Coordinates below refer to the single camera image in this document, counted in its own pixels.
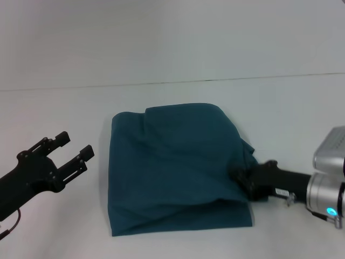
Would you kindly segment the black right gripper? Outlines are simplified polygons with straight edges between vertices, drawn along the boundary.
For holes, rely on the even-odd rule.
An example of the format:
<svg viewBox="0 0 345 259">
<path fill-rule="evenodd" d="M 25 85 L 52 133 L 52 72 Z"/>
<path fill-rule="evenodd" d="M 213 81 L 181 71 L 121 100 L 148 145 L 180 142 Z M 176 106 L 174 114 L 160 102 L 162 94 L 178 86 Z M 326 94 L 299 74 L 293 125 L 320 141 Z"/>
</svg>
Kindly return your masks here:
<svg viewBox="0 0 345 259">
<path fill-rule="evenodd" d="M 270 160 L 248 171 L 241 168 L 229 169 L 228 175 L 239 188 L 249 194 L 252 201 L 263 200 L 269 196 L 284 197 L 277 189 L 295 195 L 296 202 L 306 202 L 309 174 L 285 171 L 278 163 Z"/>
</svg>

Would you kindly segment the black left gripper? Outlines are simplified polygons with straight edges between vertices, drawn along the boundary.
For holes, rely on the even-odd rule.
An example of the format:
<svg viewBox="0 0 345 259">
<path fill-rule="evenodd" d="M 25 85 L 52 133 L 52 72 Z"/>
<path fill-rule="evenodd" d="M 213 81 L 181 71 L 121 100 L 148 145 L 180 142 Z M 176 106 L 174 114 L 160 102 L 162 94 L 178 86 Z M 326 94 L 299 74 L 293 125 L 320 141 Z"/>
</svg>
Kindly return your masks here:
<svg viewBox="0 0 345 259">
<path fill-rule="evenodd" d="M 60 168 L 46 157 L 69 142 L 68 133 L 63 131 L 54 139 L 44 137 L 17 155 L 18 165 L 1 178 L 1 220 L 41 192 L 61 192 L 69 182 L 87 171 L 86 162 L 94 157 L 91 145 Z"/>
</svg>

